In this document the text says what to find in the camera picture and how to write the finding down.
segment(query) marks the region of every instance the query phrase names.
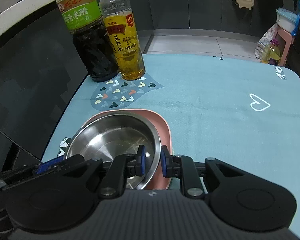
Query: dark liquid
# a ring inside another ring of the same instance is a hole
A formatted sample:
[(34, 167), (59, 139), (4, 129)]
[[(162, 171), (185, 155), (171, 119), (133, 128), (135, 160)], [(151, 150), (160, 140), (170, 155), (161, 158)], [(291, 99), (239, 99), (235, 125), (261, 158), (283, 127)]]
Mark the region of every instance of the dark liquid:
[(84, 32), (75, 33), (72, 42), (93, 81), (103, 82), (119, 73), (102, 20)]

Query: yellow label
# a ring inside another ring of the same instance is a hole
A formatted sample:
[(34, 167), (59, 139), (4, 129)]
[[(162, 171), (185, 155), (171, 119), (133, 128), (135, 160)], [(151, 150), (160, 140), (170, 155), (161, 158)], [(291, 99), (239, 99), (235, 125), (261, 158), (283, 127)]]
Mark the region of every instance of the yellow label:
[(127, 16), (109, 16), (104, 19), (115, 53), (130, 53), (140, 48), (132, 13)]

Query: pink tray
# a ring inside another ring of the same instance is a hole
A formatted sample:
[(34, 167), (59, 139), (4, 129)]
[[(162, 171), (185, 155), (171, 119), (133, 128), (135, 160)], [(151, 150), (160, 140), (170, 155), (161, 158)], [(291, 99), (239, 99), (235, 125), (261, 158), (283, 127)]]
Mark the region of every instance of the pink tray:
[[(139, 114), (145, 118), (147, 118), (157, 129), (161, 145), (166, 145), (167, 148), (170, 151), (170, 154), (173, 154), (172, 150), (172, 141), (171, 141), (171, 131), (169, 128), (169, 125), (167, 121), (158, 113), (146, 110), (146, 109), (120, 109), (120, 110), (110, 110), (110, 111), (104, 111), (99, 114), (96, 114), (95, 116), (91, 117), (89, 120), (87, 120), (84, 125), (87, 125), (88, 123), (92, 122), (93, 120), (97, 119), (98, 116), (104, 115), (105, 113), (111, 113), (111, 112), (117, 112), (117, 111), (128, 111), (135, 114)], [(166, 179), (164, 176), (162, 176), (162, 168), (161, 163), (159, 162), (158, 168), (155, 171), (151, 181), (146, 185), (145, 189), (167, 189), (169, 187), (171, 179)]]

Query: metal bowl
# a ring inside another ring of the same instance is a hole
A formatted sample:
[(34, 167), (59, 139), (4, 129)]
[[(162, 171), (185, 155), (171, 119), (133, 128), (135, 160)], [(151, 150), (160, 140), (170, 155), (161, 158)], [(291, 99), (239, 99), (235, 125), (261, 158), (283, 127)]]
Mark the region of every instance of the metal bowl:
[(127, 188), (143, 189), (158, 167), (161, 143), (154, 125), (139, 114), (109, 113), (89, 122), (73, 136), (64, 156), (81, 154), (85, 160), (106, 162), (120, 154), (136, 154), (140, 144), (146, 146), (146, 174), (129, 178)]

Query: bottle cap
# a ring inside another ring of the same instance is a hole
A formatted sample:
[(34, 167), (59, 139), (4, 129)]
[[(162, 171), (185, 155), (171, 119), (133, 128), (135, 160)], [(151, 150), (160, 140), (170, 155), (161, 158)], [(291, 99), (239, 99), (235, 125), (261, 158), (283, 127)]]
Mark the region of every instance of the bottle cap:
[(271, 44), (273, 44), (274, 46), (279, 46), (279, 41), (276, 40), (276, 39), (273, 39), (273, 40), (271, 41)]

